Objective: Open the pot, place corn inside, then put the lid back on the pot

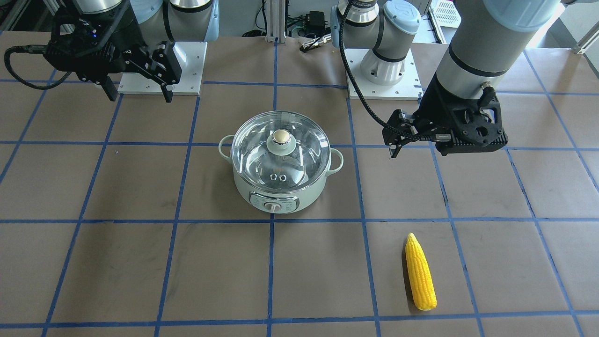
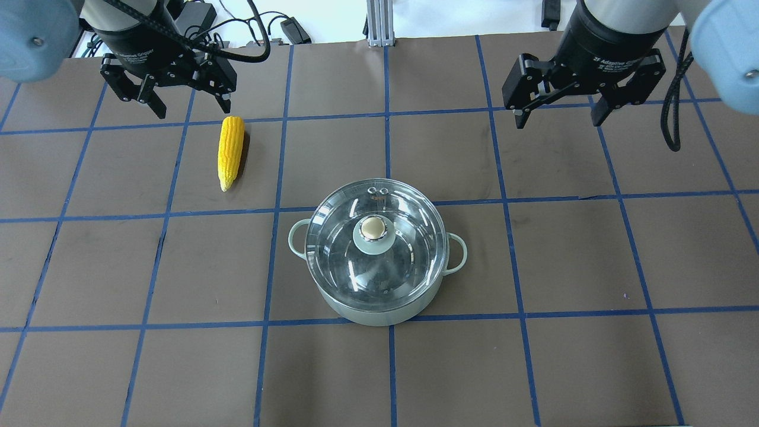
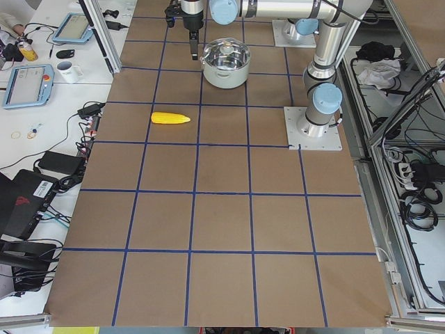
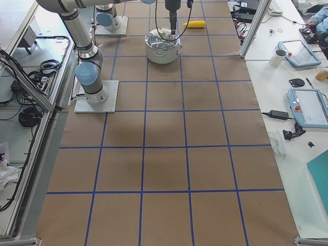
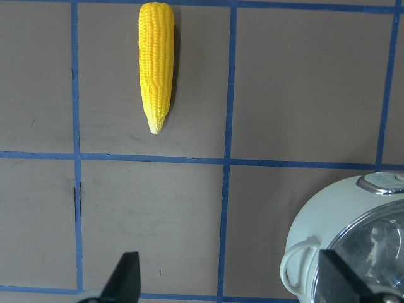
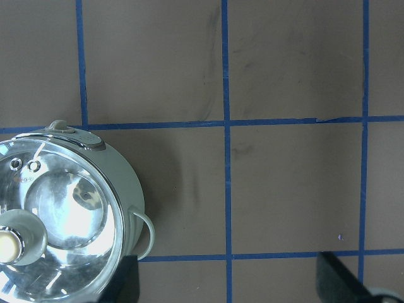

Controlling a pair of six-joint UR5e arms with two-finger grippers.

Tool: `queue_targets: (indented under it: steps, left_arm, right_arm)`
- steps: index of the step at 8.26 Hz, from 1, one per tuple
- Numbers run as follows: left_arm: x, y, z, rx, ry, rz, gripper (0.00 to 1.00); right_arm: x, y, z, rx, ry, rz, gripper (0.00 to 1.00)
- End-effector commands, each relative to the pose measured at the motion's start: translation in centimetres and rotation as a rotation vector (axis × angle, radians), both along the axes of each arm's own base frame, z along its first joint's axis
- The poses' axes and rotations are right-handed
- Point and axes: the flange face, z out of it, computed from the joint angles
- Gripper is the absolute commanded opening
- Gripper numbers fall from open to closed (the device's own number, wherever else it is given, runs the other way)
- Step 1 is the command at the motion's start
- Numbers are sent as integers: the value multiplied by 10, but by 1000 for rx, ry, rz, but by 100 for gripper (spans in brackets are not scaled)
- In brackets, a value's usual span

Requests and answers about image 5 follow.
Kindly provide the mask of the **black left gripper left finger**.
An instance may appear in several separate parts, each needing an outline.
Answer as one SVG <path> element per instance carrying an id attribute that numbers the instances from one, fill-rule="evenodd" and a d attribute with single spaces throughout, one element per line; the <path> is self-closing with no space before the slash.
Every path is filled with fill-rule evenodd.
<path id="1" fill-rule="evenodd" d="M 78 302 L 131 303 L 141 294 L 138 252 L 125 252 L 99 295 L 87 295 Z"/>

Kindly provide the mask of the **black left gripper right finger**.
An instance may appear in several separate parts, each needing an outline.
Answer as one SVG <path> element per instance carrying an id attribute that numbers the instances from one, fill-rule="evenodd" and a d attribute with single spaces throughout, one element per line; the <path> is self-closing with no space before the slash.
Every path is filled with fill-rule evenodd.
<path id="1" fill-rule="evenodd" d="M 403 302 L 390 288 L 372 290 L 333 250 L 321 250 L 318 262 L 318 302 Z"/>

